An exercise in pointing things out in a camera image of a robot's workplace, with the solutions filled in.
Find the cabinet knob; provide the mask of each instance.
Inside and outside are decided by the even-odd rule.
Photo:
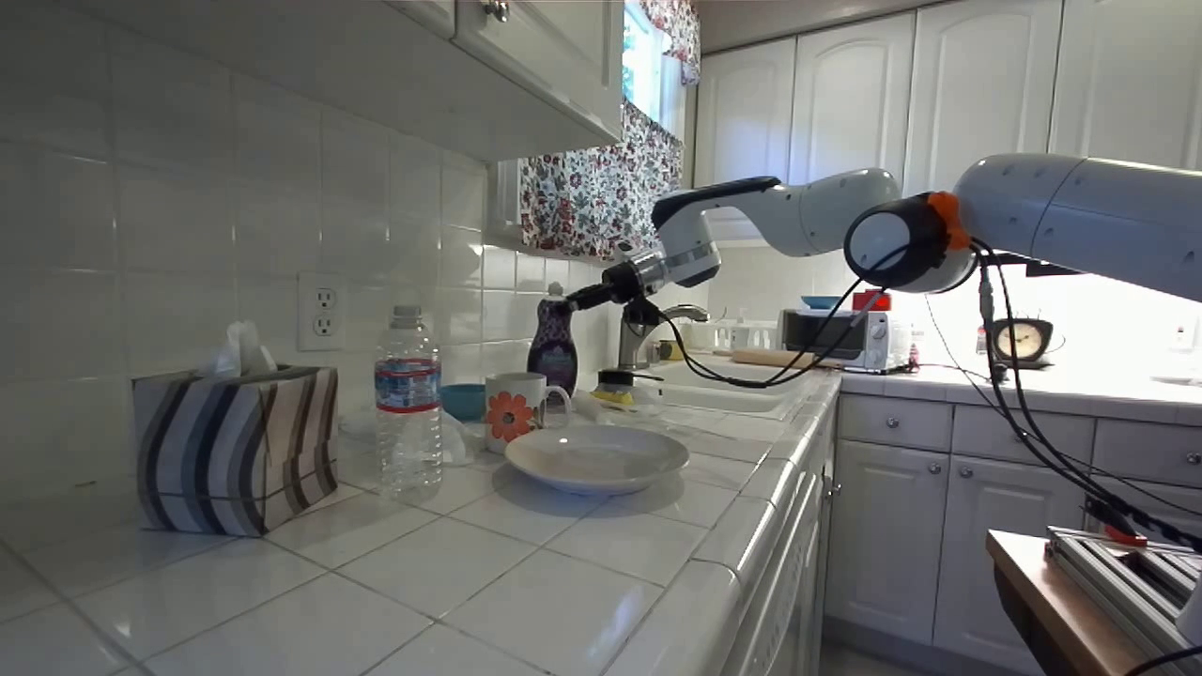
[[[510,4],[505,0],[483,0],[483,5],[486,14],[492,14],[501,23],[510,20]]]

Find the dishwasher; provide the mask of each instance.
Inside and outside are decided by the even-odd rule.
[[[816,675],[826,546],[823,499],[828,480],[809,474],[802,481],[776,546],[755,588],[722,676]]]

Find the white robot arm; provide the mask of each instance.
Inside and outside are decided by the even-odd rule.
[[[995,249],[1202,301],[1202,172],[1063,155],[995,155],[969,167],[953,192],[963,230]],[[938,292],[972,265],[950,237],[956,224],[926,196],[898,198],[893,177],[861,170],[785,186],[750,178],[668,195],[651,220],[662,250],[611,267],[578,307],[694,286],[721,259],[706,210],[736,207],[789,256],[844,249],[869,284]]]

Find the blue dish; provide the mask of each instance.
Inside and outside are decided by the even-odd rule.
[[[470,383],[442,387],[442,410],[459,422],[476,422],[484,417],[484,386]]]
[[[839,302],[839,296],[802,296],[802,302],[815,310],[828,310]]]

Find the white mug with orange flower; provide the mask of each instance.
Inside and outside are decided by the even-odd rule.
[[[501,373],[484,379],[484,445],[494,453],[518,437],[543,426],[547,395],[555,392],[572,414],[572,398],[558,385],[547,385],[541,373]]]

